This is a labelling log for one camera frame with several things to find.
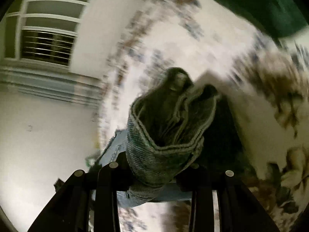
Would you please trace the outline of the blue denim jeans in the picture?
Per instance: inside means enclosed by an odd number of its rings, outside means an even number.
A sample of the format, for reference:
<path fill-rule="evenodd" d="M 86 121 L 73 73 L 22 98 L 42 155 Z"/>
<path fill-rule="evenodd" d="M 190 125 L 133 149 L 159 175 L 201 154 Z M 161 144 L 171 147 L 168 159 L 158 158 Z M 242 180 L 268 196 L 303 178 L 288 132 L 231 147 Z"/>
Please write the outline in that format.
<path fill-rule="evenodd" d="M 199 157 L 204 132 L 213 122 L 219 93 L 199 85 L 180 68 L 166 71 L 160 83 L 132 103 L 125 129 L 115 131 L 100 165 L 124 153 L 129 189 L 117 191 L 120 207 L 142 205 Z"/>

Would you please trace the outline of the floral bed sheet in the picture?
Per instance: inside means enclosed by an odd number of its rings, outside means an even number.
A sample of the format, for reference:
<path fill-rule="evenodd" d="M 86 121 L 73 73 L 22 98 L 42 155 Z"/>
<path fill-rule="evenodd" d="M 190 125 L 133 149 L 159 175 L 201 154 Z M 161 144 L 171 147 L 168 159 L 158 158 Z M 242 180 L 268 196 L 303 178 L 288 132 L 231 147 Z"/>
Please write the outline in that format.
<path fill-rule="evenodd" d="M 215 0 L 146 0 L 104 64 L 103 152 L 170 68 L 227 99 L 251 168 L 242 182 L 278 231 L 308 231 L 308 26 L 273 39 Z M 176 177 L 149 202 L 192 201 Z"/>

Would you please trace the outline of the left grey striped curtain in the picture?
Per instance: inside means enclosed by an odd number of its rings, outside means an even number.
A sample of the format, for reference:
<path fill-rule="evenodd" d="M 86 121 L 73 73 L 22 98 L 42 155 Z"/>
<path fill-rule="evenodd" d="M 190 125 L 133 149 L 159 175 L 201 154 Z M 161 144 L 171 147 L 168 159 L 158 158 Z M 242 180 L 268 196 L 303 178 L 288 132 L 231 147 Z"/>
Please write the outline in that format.
<path fill-rule="evenodd" d="M 1 89 L 98 108 L 100 80 L 72 73 L 57 73 L 1 66 Z"/>

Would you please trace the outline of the dark green plush blanket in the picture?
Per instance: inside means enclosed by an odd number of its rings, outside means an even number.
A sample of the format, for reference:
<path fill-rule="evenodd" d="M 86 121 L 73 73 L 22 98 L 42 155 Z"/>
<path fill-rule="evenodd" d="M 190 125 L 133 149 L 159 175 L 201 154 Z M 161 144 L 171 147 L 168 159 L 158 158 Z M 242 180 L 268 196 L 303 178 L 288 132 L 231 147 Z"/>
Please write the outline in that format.
<path fill-rule="evenodd" d="M 308 26 L 293 0 L 215 0 L 247 19 L 273 39 L 292 36 Z"/>

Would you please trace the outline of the white framed barred window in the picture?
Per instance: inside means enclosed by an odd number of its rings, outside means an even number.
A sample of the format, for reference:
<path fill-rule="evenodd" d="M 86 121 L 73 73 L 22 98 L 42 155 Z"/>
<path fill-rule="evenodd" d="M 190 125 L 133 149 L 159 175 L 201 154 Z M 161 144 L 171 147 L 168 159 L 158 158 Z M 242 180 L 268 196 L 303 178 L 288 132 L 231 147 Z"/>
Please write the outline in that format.
<path fill-rule="evenodd" d="M 4 59 L 68 68 L 90 0 L 14 0 L 4 17 Z"/>

